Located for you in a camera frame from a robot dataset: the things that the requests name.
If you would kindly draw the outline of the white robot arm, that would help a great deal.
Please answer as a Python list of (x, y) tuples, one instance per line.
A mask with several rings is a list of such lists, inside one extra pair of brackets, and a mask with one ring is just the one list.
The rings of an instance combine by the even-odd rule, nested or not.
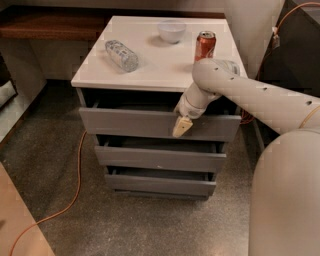
[(249, 256), (320, 256), (320, 99), (239, 75), (232, 61), (202, 59), (183, 93), (180, 137), (224, 96), (279, 134), (255, 167)]

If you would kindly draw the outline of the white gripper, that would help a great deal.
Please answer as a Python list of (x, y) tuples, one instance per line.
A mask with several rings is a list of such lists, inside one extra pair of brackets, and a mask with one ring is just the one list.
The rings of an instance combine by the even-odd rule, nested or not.
[(174, 109), (180, 116), (176, 120), (172, 136), (175, 138), (183, 136), (193, 126), (191, 119), (198, 119), (204, 114), (208, 105), (220, 97), (221, 94), (205, 91), (196, 83), (192, 83), (183, 92)]

